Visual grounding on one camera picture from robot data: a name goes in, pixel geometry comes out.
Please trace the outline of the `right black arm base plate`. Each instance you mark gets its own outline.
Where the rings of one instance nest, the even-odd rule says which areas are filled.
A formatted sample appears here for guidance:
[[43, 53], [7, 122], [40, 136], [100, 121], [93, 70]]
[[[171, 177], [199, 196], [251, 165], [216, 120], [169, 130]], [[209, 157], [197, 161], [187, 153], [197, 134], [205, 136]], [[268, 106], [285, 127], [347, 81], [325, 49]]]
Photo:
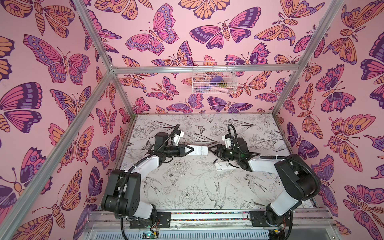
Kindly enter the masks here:
[[255, 210], [249, 212], [248, 218], [251, 221], [253, 227], [273, 228], [281, 230], [287, 227], [291, 227], [293, 224], [291, 212], [285, 213], [282, 216], [278, 216], [273, 211]]

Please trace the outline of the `white remote control green sticker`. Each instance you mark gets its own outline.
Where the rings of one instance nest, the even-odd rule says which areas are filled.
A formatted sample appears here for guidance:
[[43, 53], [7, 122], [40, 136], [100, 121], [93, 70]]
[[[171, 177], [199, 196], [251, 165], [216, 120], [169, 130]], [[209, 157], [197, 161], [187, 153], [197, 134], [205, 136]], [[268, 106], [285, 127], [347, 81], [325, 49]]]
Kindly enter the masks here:
[[236, 167], [231, 166], [228, 162], [219, 162], [215, 163], [216, 171], [228, 171], [228, 170], [236, 170]]

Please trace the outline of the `green circuit board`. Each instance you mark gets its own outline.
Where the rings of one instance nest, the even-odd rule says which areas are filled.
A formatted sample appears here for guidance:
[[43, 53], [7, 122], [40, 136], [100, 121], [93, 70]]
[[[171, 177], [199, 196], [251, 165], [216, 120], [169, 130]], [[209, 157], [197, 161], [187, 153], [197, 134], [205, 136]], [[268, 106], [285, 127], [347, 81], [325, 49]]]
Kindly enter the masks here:
[[143, 240], [158, 239], [159, 232], [144, 231], [142, 234]]

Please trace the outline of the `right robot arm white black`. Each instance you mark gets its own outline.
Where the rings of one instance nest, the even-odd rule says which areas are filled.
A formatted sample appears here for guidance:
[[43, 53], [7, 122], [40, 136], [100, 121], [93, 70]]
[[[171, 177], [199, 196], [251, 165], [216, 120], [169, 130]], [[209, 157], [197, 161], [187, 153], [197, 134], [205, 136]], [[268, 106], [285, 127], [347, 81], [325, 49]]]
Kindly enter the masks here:
[[292, 220], [293, 210], [320, 192], [319, 177], [299, 155], [264, 156], [251, 152], [246, 141], [238, 137], [232, 124], [228, 124], [227, 129], [228, 134], [223, 136], [224, 144], [209, 147], [208, 151], [225, 162], [235, 162], [235, 168], [275, 174], [284, 187], [279, 196], [265, 208], [263, 218], [269, 226], [282, 224], [285, 217]]

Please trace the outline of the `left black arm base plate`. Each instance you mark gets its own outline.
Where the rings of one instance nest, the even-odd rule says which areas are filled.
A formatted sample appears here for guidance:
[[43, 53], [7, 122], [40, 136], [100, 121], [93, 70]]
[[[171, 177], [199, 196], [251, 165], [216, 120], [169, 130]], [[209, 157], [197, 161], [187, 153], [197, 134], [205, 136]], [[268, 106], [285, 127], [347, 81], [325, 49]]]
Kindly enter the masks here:
[[171, 212], [157, 212], [155, 215], [152, 214], [149, 219], [137, 218], [131, 220], [130, 229], [168, 229], [171, 225]]

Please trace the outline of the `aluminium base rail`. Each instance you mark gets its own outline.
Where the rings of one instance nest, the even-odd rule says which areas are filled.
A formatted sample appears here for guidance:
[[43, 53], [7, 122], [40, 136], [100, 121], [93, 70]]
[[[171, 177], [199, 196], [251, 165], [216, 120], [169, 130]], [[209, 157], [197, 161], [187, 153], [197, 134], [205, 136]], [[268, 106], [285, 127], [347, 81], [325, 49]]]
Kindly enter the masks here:
[[130, 229], [108, 212], [93, 212], [82, 240], [142, 240], [144, 231], [159, 232], [152, 240], [341, 240], [325, 209], [296, 209], [293, 224], [284, 229], [253, 227], [248, 218], [254, 210], [159, 211], [171, 212], [168, 229]]

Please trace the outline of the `purple item in basket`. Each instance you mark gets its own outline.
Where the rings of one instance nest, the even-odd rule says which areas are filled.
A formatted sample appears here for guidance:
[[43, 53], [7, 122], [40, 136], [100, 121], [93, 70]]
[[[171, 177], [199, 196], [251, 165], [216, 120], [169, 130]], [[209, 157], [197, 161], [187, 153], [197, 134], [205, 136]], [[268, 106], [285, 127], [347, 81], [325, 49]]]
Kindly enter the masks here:
[[225, 83], [223, 77], [221, 76], [214, 77], [213, 79], [210, 80], [210, 82], [213, 84]]

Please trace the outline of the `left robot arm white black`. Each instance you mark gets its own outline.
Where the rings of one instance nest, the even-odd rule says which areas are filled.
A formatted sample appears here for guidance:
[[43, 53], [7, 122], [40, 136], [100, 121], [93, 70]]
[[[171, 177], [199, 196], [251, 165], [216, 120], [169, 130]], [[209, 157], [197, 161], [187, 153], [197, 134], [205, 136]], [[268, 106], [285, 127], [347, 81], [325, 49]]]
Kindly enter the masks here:
[[101, 202], [103, 211], [114, 213], [118, 220], [140, 219], [149, 222], [149, 225], [154, 224], [157, 209], [155, 205], [141, 201], [141, 183], [163, 163], [169, 163], [175, 157], [184, 157], [194, 151], [193, 147], [178, 143], [182, 137], [179, 127], [177, 124], [170, 134], [157, 133], [155, 144], [147, 151], [147, 155], [128, 170], [112, 171]]

